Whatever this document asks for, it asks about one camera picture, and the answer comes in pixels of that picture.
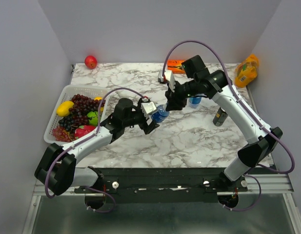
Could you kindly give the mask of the clear bottle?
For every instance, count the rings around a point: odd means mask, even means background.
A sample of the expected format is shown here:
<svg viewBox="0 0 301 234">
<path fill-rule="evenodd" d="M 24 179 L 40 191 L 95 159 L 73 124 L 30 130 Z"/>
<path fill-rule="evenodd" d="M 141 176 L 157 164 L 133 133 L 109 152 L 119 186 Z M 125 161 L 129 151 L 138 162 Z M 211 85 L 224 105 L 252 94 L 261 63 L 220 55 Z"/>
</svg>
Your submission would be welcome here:
<svg viewBox="0 0 301 234">
<path fill-rule="evenodd" d="M 202 97 L 191 97 L 188 99 L 188 106 L 190 108 L 196 109 L 198 108 L 200 102 L 201 102 Z"/>
<path fill-rule="evenodd" d="M 167 103 L 159 105 L 157 111 L 151 116 L 152 120 L 156 123 L 162 123 L 168 116 L 169 111 L 167 111 Z"/>
</svg>

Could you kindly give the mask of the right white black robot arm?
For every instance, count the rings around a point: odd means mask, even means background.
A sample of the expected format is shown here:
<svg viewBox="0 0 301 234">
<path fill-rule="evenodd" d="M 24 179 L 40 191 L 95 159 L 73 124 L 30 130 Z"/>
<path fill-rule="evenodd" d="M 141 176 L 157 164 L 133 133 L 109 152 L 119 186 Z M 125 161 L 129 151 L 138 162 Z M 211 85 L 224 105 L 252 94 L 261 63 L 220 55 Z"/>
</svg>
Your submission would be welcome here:
<svg viewBox="0 0 301 234">
<path fill-rule="evenodd" d="M 257 166 L 275 149 L 277 139 L 282 136 L 282 130 L 279 127 L 271 128 L 263 120 L 255 122 L 259 116 L 244 101 L 235 86 L 227 80 L 224 71 L 216 70 L 210 73 L 199 55 L 186 60 L 182 66 L 190 78 L 190 81 L 184 84 L 175 81 L 171 71 L 166 71 L 162 75 L 163 81 L 168 85 L 165 93 L 167 111 L 182 110 L 188 98 L 206 95 L 226 111 L 247 141 L 218 180 L 222 190 L 230 191 L 236 186 L 236 180 Z"/>
</svg>

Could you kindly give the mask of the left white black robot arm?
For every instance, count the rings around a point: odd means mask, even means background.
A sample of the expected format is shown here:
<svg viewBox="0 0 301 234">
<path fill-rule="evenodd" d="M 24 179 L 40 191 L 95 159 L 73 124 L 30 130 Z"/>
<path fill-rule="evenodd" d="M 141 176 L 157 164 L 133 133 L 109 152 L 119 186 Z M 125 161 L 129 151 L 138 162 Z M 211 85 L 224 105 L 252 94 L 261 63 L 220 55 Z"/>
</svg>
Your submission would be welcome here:
<svg viewBox="0 0 301 234">
<path fill-rule="evenodd" d="M 94 168 L 77 168 L 86 156 L 100 147 L 111 144 L 123 135 L 128 127 L 138 125 L 145 134 L 158 127 L 155 121 L 148 124 L 150 116 L 157 111 L 154 102 L 140 98 L 137 106 L 128 98 L 121 98 L 113 113 L 95 130 L 62 146 L 49 145 L 34 176 L 44 184 L 45 190 L 61 195 L 70 187 L 85 187 L 96 193 L 102 188 L 101 175 Z"/>
</svg>

